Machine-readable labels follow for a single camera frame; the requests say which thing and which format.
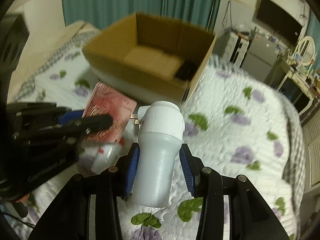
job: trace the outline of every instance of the blue gripper pad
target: blue gripper pad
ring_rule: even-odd
[[[66,112],[64,115],[59,116],[58,118],[59,124],[66,124],[71,120],[79,119],[82,117],[83,112],[84,112],[83,110]]]
[[[129,193],[132,191],[132,188],[133,188],[134,178],[136,177],[136,173],[137,173],[139,156],[140,156],[140,148],[139,148],[139,145],[137,144],[136,148],[132,153],[131,160],[127,169],[127,173],[125,174],[124,193],[126,196],[129,195]]]
[[[180,163],[182,166],[182,171],[183,171],[184,179],[187,184],[188,191],[191,193],[191,196],[194,196],[196,191],[195,177],[193,176],[193,173],[192,173],[192,170],[183,146],[179,151],[179,158],[180,158]]]

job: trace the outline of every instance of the green leaf pattern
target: green leaf pattern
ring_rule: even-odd
[[[198,126],[201,130],[207,130],[208,119],[203,114],[190,114],[189,118],[193,121],[195,126]]]
[[[225,114],[238,114],[238,113],[244,114],[244,111],[241,108],[237,107],[237,106],[228,106],[224,110],[224,113]]]
[[[90,88],[90,84],[87,80],[85,79],[79,79],[78,81],[75,82],[75,86],[84,86],[86,88]]]
[[[199,208],[203,203],[203,198],[194,198],[182,201],[178,207],[178,216],[183,222],[189,222],[192,212],[200,212]]]
[[[253,164],[248,164],[246,166],[246,168],[253,170],[253,171],[259,171],[260,169],[260,162],[259,161],[255,161]]]
[[[161,223],[158,218],[156,218],[151,213],[139,213],[131,218],[131,223],[133,225],[142,224],[144,227],[152,226],[154,228],[160,228]]]
[[[36,202],[35,195],[33,195],[32,192],[30,192],[30,195],[29,195],[29,198],[28,198],[28,206],[34,207],[37,210],[37,212],[39,212],[39,207],[38,207],[38,204]]]
[[[272,133],[270,130],[267,132],[267,136],[268,136],[268,139],[270,141],[276,141],[279,139],[279,136],[277,136],[276,134]]]
[[[243,90],[243,94],[246,98],[248,98],[249,100],[251,99],[251,91],[252,91],[252,87],[246,87]]]
[[[279,197],[276,200],[277,209],[281,212],[282,215],[285,214],[285,202],[283,197]]]
[[[60,71],[59,71],[60,79],[61,79],[61,78],[64,78],[64,76],[65,76],[66,74],[67,74],[67,72],[66,72],[64,69],[60,70]]]

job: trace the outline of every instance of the pink book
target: pink book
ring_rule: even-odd
[[[119,142],[136,105],[136,101],[124,96],[112,87],[98,82],[82,117],[110,114],[113,118],[113,124],[108,130],[89,135],[87,140],[111,143]]]

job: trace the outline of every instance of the box flap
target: box flap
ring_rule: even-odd
[[[177,54],[200,65],[213,39],[213,33],[191,26],[188,23],[183,23],[180,29]]]
[[[159,15],[137,13],[138,38],[140,45],[163,49],[176,54],[181,21]]]
[[[201,62],[201,65],[199,66],[196,74],[193,76],[192,81],[189,84],[190,85],[190,91],[189,91],[189,95],[188,95],[189,98],[193,94],[196,86],[198,85],[198,83],[199,83],[199,81],[200,81],[200,79],[202,77],[204,68],[208,63],[209,57],[211,56],[211,53],[212,53],[212,50],[213,50],[213,46],[214,46],[214,44],[216,42],[216,38],[217,38],[217,36],[214,37],[214,39],[213,39],[213,41],[211,43],[211,46],[209,47],[209,50],[207,51],[207,54],[205,55],[203,61]]]
[[[138,44],[136,14],[113,23],[83,47],[84,55],[91,52],[122,60]]]

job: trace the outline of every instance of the white mirror frame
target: white mirror frame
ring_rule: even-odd
[[[311,36],[305,36],[304,38],[302,38],[299,42],[298,42],[298,45],[297,45],[297,48],[296,48],[296,52],[297,53],[300,53],[300,50],[301,50],[301,46],[303,45],[303,43],[305,41],[309,41],[309,44],[306,48],[306,51],[308,50],[308,48],[311,46],[312,49],[313,49],[313,53],[312,53],[312,56],[311,56],[311,59],[308,61],[308,62],[301,62],[301,65],[302,66],[308,66],[311,64],[311,62],[316,58],[316,46],[315,46],[315,41],[313,40],[313,38]]]

